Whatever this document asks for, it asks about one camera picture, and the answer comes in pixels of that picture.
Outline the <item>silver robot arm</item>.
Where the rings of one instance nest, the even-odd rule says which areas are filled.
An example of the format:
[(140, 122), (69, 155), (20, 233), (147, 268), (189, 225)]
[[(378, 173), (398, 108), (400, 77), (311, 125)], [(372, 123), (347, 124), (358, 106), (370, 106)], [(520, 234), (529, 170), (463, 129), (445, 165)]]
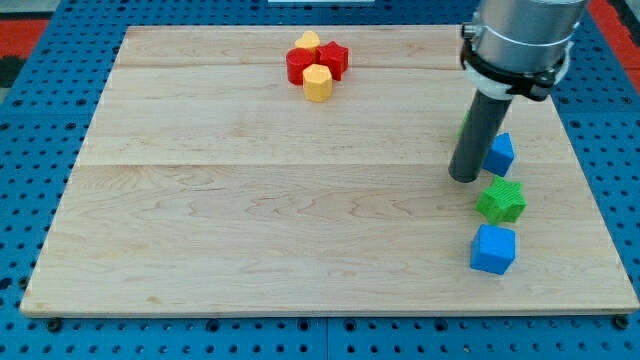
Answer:
[(566, 75), (587, 0), (482, 0), (463, 24), (460, 63), (483, 95), (543, 101)]

